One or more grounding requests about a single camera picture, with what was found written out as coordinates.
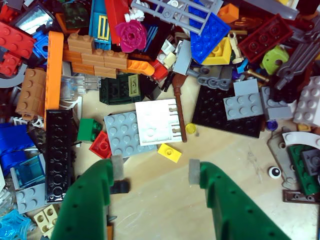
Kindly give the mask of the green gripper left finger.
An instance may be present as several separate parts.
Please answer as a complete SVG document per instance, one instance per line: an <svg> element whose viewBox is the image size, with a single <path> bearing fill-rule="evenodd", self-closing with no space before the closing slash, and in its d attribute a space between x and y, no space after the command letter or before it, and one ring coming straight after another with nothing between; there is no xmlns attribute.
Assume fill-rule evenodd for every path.
<svg viewBox="0 0 320 240"><path fill-rule="evenodd" d="M121 155L90 166L67 190L52 240L106 240L110 187L124 179Z"/></svg>

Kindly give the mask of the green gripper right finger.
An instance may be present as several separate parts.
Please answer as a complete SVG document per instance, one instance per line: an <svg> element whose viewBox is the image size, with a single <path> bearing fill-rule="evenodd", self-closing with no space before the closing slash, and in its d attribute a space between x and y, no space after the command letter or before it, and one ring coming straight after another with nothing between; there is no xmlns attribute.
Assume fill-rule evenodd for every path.
<svg viewBox="0 0 320 240"><path fill-rule="evenodd" d="M217 165L189 160L188 180L205 190L217 240L288 240L289 237Z"/></svg>

